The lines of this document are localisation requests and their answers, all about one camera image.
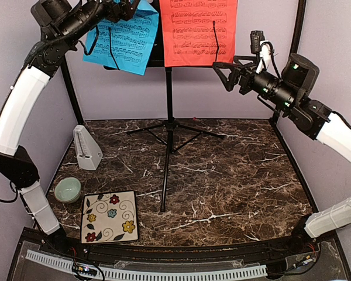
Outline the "red sheet music page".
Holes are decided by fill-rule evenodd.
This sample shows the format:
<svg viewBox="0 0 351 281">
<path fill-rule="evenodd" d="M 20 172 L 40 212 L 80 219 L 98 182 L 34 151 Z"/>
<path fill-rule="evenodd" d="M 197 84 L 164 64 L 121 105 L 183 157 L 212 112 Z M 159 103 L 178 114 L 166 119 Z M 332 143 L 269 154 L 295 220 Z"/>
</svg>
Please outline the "red sheet music page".
<svg viewBox="0 0 351 281">
<path fill-rule="evenodd" d="M 166 67 L 232 62 L 237 0 L 161 0 L 159 3 Z"/>
</svg>

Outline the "blue sheet music page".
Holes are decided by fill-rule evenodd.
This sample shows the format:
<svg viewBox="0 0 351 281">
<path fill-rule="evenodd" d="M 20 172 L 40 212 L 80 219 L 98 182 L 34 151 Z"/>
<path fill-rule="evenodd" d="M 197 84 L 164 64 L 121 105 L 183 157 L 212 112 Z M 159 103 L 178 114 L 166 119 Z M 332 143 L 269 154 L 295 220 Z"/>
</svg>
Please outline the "blue sheet music page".
<svg viewBox="0 0 351 281">
<path fill-rule="evenodd" d="M 85 62 L 120 71 L 145 74 L 159 25 L 159 13 L 148 1 L 140 1 L 134 17 L 113 23 L 102 20 L 87 33 L 85 45 L 92 53 Z"/>
</svg>

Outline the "black perforated music stand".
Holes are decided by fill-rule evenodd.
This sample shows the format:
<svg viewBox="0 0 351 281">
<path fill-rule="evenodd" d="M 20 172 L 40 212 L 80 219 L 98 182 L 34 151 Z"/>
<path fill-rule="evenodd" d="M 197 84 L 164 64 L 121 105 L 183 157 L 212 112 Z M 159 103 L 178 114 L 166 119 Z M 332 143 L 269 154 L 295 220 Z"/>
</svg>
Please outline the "black perforated music stand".
<svg viewBox="0 0 351 281">
<path fill-rule="evenodd" d="M 164 66 L 164 42 L 163 42 L 163 35 L 162 31 L 158 30 L 156 33 L 156 38 L 154 41 L 154 47 L 152 49 L 150 58 L 149 58 L 149 66 L 150 67 L 163 67 Z M 178 120 L 175 119 L 173 114 L 173 81 L 172 81 L 172 68 L 166 67 L 165 69 L 166 74 L 166 102 L 167 102 L 167 118 L 162 120 L 159 124 L 148 126 L 140 129 L 136 129 L 133 131 L 129 131 L 128 135 L 132 135 L 134 133 L 140 132 L 148 132 L 153 135 L 160 143 L 166 146 L 166 157 L 165 157 L 165 165 L 164 165 L 164 176 L 163 176 L 163 186 L 161 190 L 161 203 L 160 203 L 160 212 L 165 212 L 166 210 L 166 192 L 167 192 L 167 182 L 168 182 L 168 174 L 169 174 L 169 162 L 170 162 L 170 155 L 179 151 L 181 148 L 186 146 L 187 144 L 191 143 L 197 137 L 201 135 L 208 135 L 213 136 L 215 138 L 224 139 L 225 137 L 221 134 L 208 132 L 202 129 L 193 128 L 190 126 L 183 125 L 179 123 Z M 156 128 L 166 129 L 167 139 L 164 140 L 161 137 L 157 136 L 152 130 Z M 178 147 L 174 147 L 174 131 L 177 128 L 182 128 L 188 131 L 195 132 L 196 135 L 191 137 L 189 140 L 185 141 Z"/>
</svg>

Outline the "white metronome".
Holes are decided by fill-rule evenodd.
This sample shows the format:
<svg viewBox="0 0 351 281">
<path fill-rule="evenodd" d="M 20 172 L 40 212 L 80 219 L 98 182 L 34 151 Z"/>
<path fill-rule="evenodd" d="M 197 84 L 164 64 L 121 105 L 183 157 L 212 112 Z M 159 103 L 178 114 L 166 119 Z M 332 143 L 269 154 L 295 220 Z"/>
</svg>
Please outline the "white metronome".
<svg viewBox="0 0 351 281">
<path fill-rule="evenodd" d="M 96 170 L 103 157 L 97 142 L 83 125 L 77 125 L 74 128 L 73 136 L 79 167 L 84 170 Z"/>
</svg>

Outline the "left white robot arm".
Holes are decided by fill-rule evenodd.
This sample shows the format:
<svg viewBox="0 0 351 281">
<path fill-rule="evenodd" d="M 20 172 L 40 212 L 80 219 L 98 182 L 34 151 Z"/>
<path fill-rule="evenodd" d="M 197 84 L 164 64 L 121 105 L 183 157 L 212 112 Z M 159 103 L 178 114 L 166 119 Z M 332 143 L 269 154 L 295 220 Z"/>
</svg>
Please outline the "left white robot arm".
<svg viewBox="0 0 351 281">
<path fill-rule="evenodd" d="M 132 19 L 138 4 L 139 1 L 87 1 L 72 7 L 69 1 L 37 1 L 30 9 L 40 26 L 41 38 L 26 56 L 0 112 L 0 173 L 15 185 L 30 215 L 50 235 L 48 246 L 58 255 L 66 255 L 71 243 L 58 233 L 61 225 L 40 185 L 35 164 L 19 144 L 20 137 L 39 95 L 66 53 L 75 51 L 80 38 L 100 21 Z"/>
</svg>

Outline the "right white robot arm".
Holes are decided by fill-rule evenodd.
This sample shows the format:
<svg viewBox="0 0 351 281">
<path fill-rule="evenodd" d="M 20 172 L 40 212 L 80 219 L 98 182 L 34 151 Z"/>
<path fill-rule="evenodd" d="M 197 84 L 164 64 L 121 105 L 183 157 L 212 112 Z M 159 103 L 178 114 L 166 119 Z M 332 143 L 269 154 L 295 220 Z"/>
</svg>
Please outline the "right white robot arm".
<svg viewBox="0 0 351 281">
<path fill-rule="evenodd" d="M 242 95 L 256 92 L 265 106 L 274 104 L 274 110 L 282 112 L 300 132 L 329 147 L 345 164 L 351 165 L 351 125 L 342 114 L 309 97 L 319 68 L 296 53 L 290 54 L 277 77 L 267 71 L 268 65 L 258 58 L 236 56 L 233 63 L 214 62 L 212 68 L 227 91 L 239 85 Z M 287 240 L 287 249 L 299 254 L 310 240 L 347 225 L 351 225 L 351 196 L 323 211 L 301 217 Z"/>
</svg>

